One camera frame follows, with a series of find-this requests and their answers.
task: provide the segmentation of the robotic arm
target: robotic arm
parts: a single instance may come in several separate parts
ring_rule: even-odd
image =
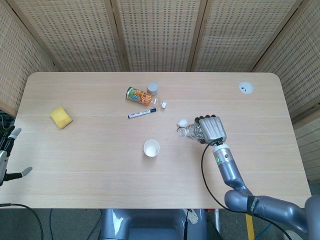
[[[227,135],[220,118],[207,115],[197,117],[195,122],[203,136],[198,141],[213,146],[212,153],[223,181],[233,189],[224,196],[229,209],[285,224],[308,234],[308,240],[320,239],[320,195],[310,197],[304,209],[273,197],[254,196],[245,185],[228,145],[224,144]]]
[[[22,172],[7,173],[7,165],[11,150],[14,147],[14,141],[21,132],[21,128],[11,126],[0,134],[0,186],[4,182],[19,179],[26,176],[32,170],[32,167],[27,167]]]

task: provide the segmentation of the yellow sponge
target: yellow sponge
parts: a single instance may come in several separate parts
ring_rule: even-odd
[[[53,110],[50,113],[50,116],[60,129],[63,129],[65,126],[72,122],[72,118],[68,115],[68,113],[66,113],[62,106],[59,106],[55,110]]]

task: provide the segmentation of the bottle cap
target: bottle cap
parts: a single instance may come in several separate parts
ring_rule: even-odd
[[[176,125],[180,128],[185,128],[188,125],[188,121],[186,119],[180,119]]]
[[[167,106],[167,102],[166,101],[163,101],[162,104],[161,104],[161,108],[162,109],[165,109]]]
[[[147,86],[147,92],[148,94],[151,94],[152,96],[155,96],[158,94],[158,84],[155,82],[150,82]]]

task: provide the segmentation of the cup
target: cup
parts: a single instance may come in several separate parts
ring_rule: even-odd
[[[147,155],[150,158],[154,158],[158,155],[160,149],[160,144],[153,139],[149,139],[144,143],[143,151],[145,155]]]

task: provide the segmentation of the wire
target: wire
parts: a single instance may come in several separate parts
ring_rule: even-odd
[[[262,234],[264,234],[270,228],[270,226],[271,226],[271,223],[262,232],[260,232],[258,236],[255,237],[254,240],[258,240],[262,236]]]
[[[49,228],[50,228],[51,240],[54,240],[54,233],[53,233],[52,227],[51,227],[52,211],[53,211],[53,209],[51,208],[51,209],[50,209],[50,215],[49,215]]]
[[[207,184],[207,181],[206,181],[206,178],[205,178],[205,174],[204,174],[204,156],[205,156],[205,153],[206,153],[208,147],[209,147],[212,143],[214,143],[214,142],[216,142],[216,140],[213,140],[213,141],[209,142],[209,144],[204,148],[203,153],[202,153],[202,157],[201,157],[201,173],[202,173],[202,178],[203,178],[203,181],[204,181],[204,185],[205,185],[207,191],[209,192],[209,194],[211,195],[211,197],[212,197],[223,209],[225,209],[225,210],[227,210],[227,211],[229,211],[229,212],[232,212],[232,213],[242,213],[242,214],[246,214],[247,212],[245,212],[245,211],[234,211],[234,210],[231,210],[231,209],[227,208],[226,206],[222,205],[222,204],[216,199],[216,197],[213,195],[213,193],[210,191],[210,189],[209,189],[209,187],[208,187],[208,184]],[[271,221],[271,220],[269,220],[269,219],[267,219],[267,218],[264,218],[264,217],[262,217],[262,216],[256,215],[256,214],[254,214],[253,216],[256,217],[256,218],[265,220],[265,221],[267,221],[268,223],[274,225],[277,229],[279,229],[281,232],[283,232],[284,235],[285,235],[289,240],[292,240],[292,238],[289,236],[289,234],[288,234],[282,227],[280,227],[278,224],[276,224],[275,222],[273,222],[273,221]]]
[[[183,240],[188,240],[188,214],[191,209],[187,209],[185,222],[184,222],[184,231],[183,231]]]
[[[185,216],[185,222],[187,222],[187,221],[188,221],[189,209],[187,209],[186,211],[187,211],[187,212],[186,212],[186,216]]]
[[[42,224],[40,221],[39,216],[37,215],[37,213],[30,207],[23,205],[23,204],[19,204],[19,203],[2,203],[0,204],[0,208],[2,207],[9,207],[9,206],[19,206],[19,207],[23,207],[25,209],[28,209],[30,212],[33,213],[33,215],[35,216],[36,220],[38,221],[39,227],[40,227],[40,232],[41,232],[41,240],[44,240],[44,230],[42,228]]]
[[[2,128],[4,130],[7,130],[8,128],[5,128],[5,125],[4,125],[5,120],[4,120],[4,117],[2,115],[1,115],[1,122],[2,122]]]
[[[100,221],[101,221],[101,218],[102,218],[102,211],[101,211],[101,209],[99,209],[99,210],[100,210],[100,217],[99,217],[98,221],[96,222],[96,224],[94,225],[94,227],[92,228],[92,230],[91,230],[91,232],[90,232],[89,236],[86,238],[86,240],[89,240],[89,238],[90,238],[90,237],[91,237],[91,235],[94,233],[94,231],[95,231],[96,227],[98,226],[98,224],[99,224],[99,223],[100,223]]]

